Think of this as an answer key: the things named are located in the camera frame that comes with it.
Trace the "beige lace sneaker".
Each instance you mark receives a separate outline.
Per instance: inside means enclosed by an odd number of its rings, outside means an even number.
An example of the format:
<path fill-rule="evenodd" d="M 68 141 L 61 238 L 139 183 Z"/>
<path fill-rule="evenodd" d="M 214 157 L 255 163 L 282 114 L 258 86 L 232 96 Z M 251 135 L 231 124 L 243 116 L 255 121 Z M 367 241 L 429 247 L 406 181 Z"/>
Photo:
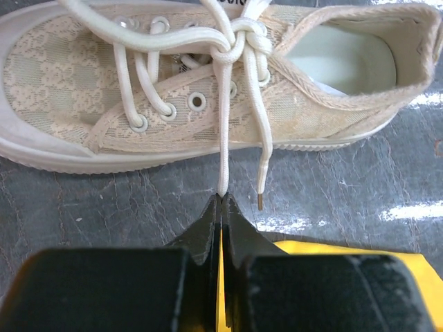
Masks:
<path fill-rule="evenodd" d="M 146 35 L 216 28 L 200 3 L 82 1 L 110 21 Z M 247 1 L 218 1 L 231 20 Z M 260 92 L 274 149 L 320 151 L 384 128 L 433 81 L 442 15 L 424 3 L 281 6 L 260 15 L 273 51 Z M 154 88 L 174 109 L 161 116 L 126 50 L 137 112 L 132 129 L 120 94 L 113 44 L 78 21 L 61 1 L 1 18 L 1 155 L 70 174 L 129 172 L 220 154 L 219 91 L 210 46 L 159 53 Z M 261 147 L 241 59 L 230 83 L 229 151 Z"/>

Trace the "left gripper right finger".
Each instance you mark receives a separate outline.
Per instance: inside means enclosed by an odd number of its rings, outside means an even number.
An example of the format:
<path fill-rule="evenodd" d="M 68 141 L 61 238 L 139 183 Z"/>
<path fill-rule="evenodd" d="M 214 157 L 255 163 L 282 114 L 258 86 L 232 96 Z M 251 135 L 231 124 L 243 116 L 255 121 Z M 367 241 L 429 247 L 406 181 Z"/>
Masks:
<path fill-rule="evenodd" d="M 263 237 L 233 195 L 221 200 L 226 324 L 232 331 L 291 330 L 291 256 Z"/>

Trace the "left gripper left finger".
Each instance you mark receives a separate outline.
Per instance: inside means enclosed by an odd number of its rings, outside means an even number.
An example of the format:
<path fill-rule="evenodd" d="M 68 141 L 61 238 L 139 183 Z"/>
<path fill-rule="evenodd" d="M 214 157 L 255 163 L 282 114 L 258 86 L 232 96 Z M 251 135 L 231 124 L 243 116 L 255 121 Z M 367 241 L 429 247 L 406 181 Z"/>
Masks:
<path fill-rule="evenodd" d="M 173 331 L 216 331 L 221 202 L 212 195 L 200 217 L 166 245 L 181 254 Z"/>

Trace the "white shoelace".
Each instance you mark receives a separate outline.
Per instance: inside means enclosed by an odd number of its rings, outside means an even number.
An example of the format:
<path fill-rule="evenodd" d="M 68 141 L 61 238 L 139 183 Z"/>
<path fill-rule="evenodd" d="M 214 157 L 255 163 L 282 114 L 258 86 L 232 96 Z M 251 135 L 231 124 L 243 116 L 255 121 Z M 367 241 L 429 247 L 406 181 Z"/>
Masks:
<path fill-rule="evenodd" d="M 160 99 L 154 88 L 153 80 L 159 69 L 159 53 L 197 43 L 207 43 L 210 46 L 219 91 L 220 171 L 217 192 L 220 196 L 227 193 L 229 181 L 231 74 L 233 64 L 239 59 L 243 61 L 247 91 L 262 140 L 262 155 L 257 173 L 257 205 L 261 207 L 269 160 L 273 152 L 273 139 L 260 89 L 270 80 L 267 59 L 271 56 L 273 47 L 264 24 L 258 19 L 269 6 L 269 2 L 247 1 L 239 18 L 234 20 L 228 18 L 218 1 L 203 1 L 202 4 L 215 20 L 216 28 L 183 28 L 146 35 L 136 32 L 130 20 L 113 22 L 82 1 L 61 1 L 61 5 L 78 21 L 113 44 L 123 108 L 132 129 L 142 129 L 146 121 L 135 108 L 126 50 L 130 48 L 135 51 L 137 75 L 145 95 L 154 109 L 165 117 L 172 115 L 174 109 Z"/>

